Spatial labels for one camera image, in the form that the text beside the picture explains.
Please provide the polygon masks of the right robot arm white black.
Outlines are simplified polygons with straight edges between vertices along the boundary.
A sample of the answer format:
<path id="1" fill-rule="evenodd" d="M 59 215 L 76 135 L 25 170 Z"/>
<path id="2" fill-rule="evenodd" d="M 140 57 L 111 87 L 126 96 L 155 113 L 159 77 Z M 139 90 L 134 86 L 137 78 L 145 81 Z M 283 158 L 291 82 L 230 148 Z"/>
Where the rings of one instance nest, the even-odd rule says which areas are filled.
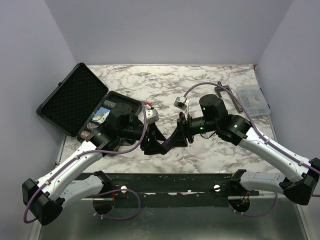
<path id="1" fill-rule="evenodd" d="M 163 143 L 169 151 L 187 147 L 194 136 L 207 132 L 225 142 L 246 149 L 279 170 L 277 174 L 238 170 L 230 183 L 230 191 L 241 196 L 247 191 L 262 190 L 285 195 L 290 201 L 306 206 L 320 179 L 320 160 L 307 159 L 268 138 L 240 115 L 229 114 L 221 98 L 207 94 L 200 98 L 203 116 L 192 118 L 188 114 L 189 100 L 177 97 L 174 106 L 181 109 L 177 127 Z"/>

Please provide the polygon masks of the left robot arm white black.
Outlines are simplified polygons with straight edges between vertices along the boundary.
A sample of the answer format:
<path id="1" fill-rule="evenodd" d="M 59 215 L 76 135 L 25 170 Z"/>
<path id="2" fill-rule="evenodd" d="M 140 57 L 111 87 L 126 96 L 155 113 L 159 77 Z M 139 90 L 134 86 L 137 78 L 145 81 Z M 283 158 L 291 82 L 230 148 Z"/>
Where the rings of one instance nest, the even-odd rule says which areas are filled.
<path id="1" fill-rule="evenodd" d="M 147 127 L 158 120 L 158 112 L 147 104 L 142 105 L 144 122 L 135 146 L 125 151 L 98 149 L 91 141 L 84 141 L 75 153 L 51 172 L 34 181 L 27 179 L 22 184 L 22 200 L 25 204 L 23 221 L 31 224 L 39 221 L 45 226 L 53 222 L 63 208 L 89 196 L 107 197 L 111 185 L 98 176 L 73 183 L 86 168 L 103 158 L 103 155 L 124 155 L 137 149 L 146 136 Z"/>

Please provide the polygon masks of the purple grey poker chip stack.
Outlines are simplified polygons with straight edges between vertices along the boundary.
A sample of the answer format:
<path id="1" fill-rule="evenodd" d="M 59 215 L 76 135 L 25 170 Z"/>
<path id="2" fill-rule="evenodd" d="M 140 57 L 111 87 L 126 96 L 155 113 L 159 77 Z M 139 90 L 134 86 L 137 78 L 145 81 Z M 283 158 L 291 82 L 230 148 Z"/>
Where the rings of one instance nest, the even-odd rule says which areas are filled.
<path id="1" fill-rule="evenodd" d="M 169 141 L 164 141 L 161 145 L 162 145 L 165 149 L 168 149 L 168 148 L 169 148 L 169 145 L 170 145 L 170 142 L 169 142 Z"/>

